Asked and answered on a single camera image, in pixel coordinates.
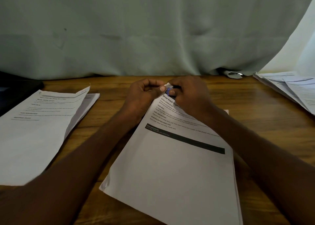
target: printed document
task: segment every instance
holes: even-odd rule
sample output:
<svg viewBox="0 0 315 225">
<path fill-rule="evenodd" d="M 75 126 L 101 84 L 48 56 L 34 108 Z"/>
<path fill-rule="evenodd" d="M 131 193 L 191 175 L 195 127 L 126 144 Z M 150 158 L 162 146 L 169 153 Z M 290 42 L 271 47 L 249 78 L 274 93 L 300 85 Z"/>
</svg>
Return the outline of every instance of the printed document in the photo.
<svg viewBox="0 0 315 225">
<path fill-rule="evenodd" d="M 242 224 L 232 148 L 167 94 L 152 102 L 100 190 L 169 225 Z"/>
<path fill-rule="evenodd" d="M 37 91 L 0 117 L 0 184 L 24 185 L 40 175 L 99 94 Z"/>
</svg>

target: gray curtain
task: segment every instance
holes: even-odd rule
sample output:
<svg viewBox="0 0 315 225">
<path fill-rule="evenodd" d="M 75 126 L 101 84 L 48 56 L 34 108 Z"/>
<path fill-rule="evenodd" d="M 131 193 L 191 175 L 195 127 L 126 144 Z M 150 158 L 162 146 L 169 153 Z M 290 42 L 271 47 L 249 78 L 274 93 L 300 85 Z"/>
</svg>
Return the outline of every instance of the gray curtain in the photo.
<svg viewBox="0 0 315 225">
<path fill-rule="evenodd" d="M 0 71 L 33 79 L 247 75 L 311 0 L 0 0 Z"/>
</svg>

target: black banner on paper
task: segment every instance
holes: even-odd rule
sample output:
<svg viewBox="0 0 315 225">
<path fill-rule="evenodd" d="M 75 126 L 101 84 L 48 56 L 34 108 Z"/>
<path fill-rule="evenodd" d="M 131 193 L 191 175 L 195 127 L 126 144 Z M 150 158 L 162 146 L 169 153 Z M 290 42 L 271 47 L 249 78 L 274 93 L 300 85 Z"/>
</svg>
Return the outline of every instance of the black banner on paper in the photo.
<svg viewBox="0 0 315 225">
<path fill-rule="evenodd" d="M 150 124 L 146 125 L 146 129 L 148 129 L 150 131 L 153 131 L 155 133 L 158 133 L 160 135 L 164 135 L 164 136 L 170 137 L 172 139 L 175 139 L 175 140 L 178 140 L 178 141 L 190 144 L 190 145 L 197 146 L 199 148 L 211 150 L 213 152 L 217 152 L 217 153 L 220 153 L 220 154 L 225 154 L 225 149 L 224 148 L 217 147 L 217 146 L 214 146 L 214 145 L 209 145 L 209 144 L 206 144 L 206 143 L 203 143 L 203 142 L 199 142 L 199 141 L 196 141 L 196 140 L 193 140 L 193 139 L 189 139 L 189 138 L 186 138 L 186 137 L 183 137 L 183 136 L 180 136 L 180 135 L 176 135 L 176 134 L 174 134 L 172 132 L 168 132 L 166 130 L 156 128 L 156 127 L 154 127 L 153 125 L 150 125 Z"/>
</svg>

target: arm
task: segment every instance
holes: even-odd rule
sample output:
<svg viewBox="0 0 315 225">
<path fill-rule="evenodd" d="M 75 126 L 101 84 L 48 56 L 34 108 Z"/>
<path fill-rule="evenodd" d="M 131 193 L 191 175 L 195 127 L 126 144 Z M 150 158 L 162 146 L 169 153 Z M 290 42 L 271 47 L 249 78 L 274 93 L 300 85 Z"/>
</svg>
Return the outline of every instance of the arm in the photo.
<svg viewBox="0 0 315 225">
<path fill-rule="evenodd" d="M 242 157 L 293 222 L 312 224 L 315 221 L 315 167 L 258 136 L 217 108 L 199 77 L 179 77 L 169 83 L 181 86 L 170 91 L 170 95 L 176 95 L 176 103 L 217 132 Z"/>
<path fill-rule="evenodd" d="M 80 147 L 46 172 L 0 197 L 1 224 L 69 224 L 120 138 L 140 122 L 166 88 L 145 79 L 131 84 L 121 110 Z"/>
</svg>

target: wooden tabletop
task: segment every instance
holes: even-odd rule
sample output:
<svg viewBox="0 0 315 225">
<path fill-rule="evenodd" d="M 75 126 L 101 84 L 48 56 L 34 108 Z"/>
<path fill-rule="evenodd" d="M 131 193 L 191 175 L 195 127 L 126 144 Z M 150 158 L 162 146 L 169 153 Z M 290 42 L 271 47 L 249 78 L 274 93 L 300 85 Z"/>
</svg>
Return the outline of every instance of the wooden tabletop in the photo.
<svg viewBox="0 0 315 225">
<path fill-rule="evenodd" d="M 91 77 L 46 81 L 44 90 L 47 91 L 74 93 L 91 84 L 90 93 L 100 93 L 98 101 L 66 139 L 54 163 L 80 146 L 106 123 L 123 105 L 130 83 L 143 78 Z M 172 77 L 154 78 L 167 82 Z M 253 77 L 202 78 L 207 82 L 213 102 L 220 108 L 229 110 L 232 117 L 262 137 L 315 165 L 314 117 L 302 107 Z M 161 224 L 98 189 L 130 136 L 131 133 L 126 135 L 106 160 L 74 224 Z M 244 224 L 289 224 L 266 195 L 268 193 L 264 187 L 257 185 L 257 178 L 244 162 L 236 158 L 234 163 Z"/>
</svg>

